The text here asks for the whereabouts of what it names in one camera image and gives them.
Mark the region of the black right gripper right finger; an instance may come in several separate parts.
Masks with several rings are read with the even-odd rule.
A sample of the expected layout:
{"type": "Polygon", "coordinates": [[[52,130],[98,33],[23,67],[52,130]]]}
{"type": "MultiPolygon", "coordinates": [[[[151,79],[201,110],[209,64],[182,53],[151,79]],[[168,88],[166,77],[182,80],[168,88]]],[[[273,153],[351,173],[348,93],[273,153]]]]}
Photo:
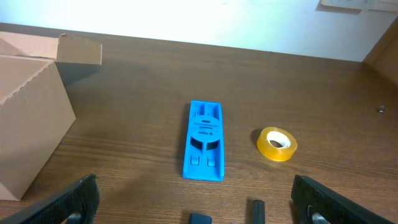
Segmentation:
{"type": "Polygon", "coordinates": [[[305,175],[295,176],[291,198],[299,223],[392,224],[305,175]]]}

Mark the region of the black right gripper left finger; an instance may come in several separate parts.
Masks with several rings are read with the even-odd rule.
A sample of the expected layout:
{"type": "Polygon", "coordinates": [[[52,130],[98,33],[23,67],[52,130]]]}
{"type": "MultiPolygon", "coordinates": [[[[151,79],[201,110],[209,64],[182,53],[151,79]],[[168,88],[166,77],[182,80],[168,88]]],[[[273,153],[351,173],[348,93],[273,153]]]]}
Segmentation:
{"type": "Polygon", "coordinates": [[[96,176],[90,174],[61,192],[1,220],[1,223],[92,223],[99,204],[96,176]]]}

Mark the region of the brown cardboard box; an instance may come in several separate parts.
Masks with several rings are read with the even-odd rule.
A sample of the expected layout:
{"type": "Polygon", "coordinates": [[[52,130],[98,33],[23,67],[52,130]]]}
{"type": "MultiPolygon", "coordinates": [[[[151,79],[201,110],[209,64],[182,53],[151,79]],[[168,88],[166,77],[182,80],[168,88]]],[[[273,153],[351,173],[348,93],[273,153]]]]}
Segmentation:
{"type": "Polygon", "coordinates": [[[57,64],[98,68],[103,45],[1,32],[1,199],[19,201],[76,117],[57,64]]]}

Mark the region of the yellow highlighter with blue cap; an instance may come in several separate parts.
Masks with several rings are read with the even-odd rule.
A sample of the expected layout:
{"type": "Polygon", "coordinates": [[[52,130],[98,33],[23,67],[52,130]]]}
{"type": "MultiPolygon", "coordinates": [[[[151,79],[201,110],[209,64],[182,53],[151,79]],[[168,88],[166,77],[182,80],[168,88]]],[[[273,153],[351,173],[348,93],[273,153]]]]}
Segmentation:
{"type": "Polygon", "coordinates": [[[191,213],[189,215],[188,224],[212,224],[212,218],[200,213],[191,213]]]}

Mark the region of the blue whiteboard duster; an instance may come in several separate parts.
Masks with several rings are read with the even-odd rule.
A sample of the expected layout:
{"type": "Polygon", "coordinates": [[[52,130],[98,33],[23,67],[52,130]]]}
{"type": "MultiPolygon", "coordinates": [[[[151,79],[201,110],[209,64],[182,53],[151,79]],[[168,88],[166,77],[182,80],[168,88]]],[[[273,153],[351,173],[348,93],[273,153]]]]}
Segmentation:
{"type": "Polygon", "coordinates": [[[224,131],[220,103],[193,100],[190,103],[182,177],[212,182],[224,181],[224,131]]]}

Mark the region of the yellow tape roll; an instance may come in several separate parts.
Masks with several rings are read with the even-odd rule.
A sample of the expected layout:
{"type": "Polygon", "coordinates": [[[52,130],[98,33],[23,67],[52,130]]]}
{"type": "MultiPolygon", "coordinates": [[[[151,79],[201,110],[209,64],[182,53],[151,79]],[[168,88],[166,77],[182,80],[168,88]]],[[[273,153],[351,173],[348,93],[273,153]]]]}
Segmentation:
{"type": "Polygon", "coordinates": [[[264,128],[256,146],[264,157],[277,162],[289,160],[298,148],[297,140],[287,131],[277,127],[264,128]]]}

